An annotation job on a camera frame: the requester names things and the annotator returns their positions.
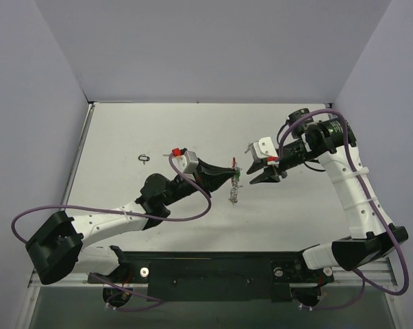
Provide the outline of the red-handled metal keyring holder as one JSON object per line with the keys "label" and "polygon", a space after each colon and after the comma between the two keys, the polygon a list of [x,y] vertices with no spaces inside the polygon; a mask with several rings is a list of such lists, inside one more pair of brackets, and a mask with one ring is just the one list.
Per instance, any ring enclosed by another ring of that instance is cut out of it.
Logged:
{"label": "red-handled metal keyring holder", "polygon": [[[236,173],[239,172],[239,171],[240,172],[242,171],[242,168],[239,167],[239,165],[238,165],[236,157],[232,158],[231,167]],[[231,179],[231,189],[230,189],[230,192],[229,192],[229,199],[228,199],[228,201],[233,206],[235,206],[238,203],[238,191],[241,187],[242,187],[242,185],[240,185],[240,179],[237,179],[236,174],[235,174],[235,176]]]}

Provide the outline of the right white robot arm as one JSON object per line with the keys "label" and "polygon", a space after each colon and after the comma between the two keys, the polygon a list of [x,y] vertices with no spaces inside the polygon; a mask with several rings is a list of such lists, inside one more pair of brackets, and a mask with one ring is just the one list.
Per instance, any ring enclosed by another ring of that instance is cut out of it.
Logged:
{"label": "right white robot arm", "polygon": [[253,163],[247,173],[259,171],[252,184],[275,183],[289,169],[317,162],[328,175],[347,219],[349,235],[343,239],[305,249],[293,262],[294,275],[309,280],[318,269],[342,267],[351,271],[387,256],[407,241],[408,232],[396,226],[382,208],[367,178],[358,144],[349,124],[337,114],[326,121],[315,121],[318,114],[307,108],[289,115],[277,140],[264,137],[249,143]]}

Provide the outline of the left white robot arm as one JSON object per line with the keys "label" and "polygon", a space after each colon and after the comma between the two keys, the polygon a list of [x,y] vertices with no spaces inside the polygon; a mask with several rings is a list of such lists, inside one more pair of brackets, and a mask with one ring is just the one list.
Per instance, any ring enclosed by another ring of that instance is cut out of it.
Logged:
{"label": "left white robot arm", "polygon": [[127,263],[109,247],[97,244],[126,232],[144,231],[171,220],[168,206],[200,192],[211,200],[237,171],[195,161],[195,168],[172,179],[150,175],[135,201],[113,210],[86,209],[69,216],[65,207],[53,213],[26,242],[25,248],[43,284],[53,284],[74,271],[102,274],[113,282],[127,276]]}

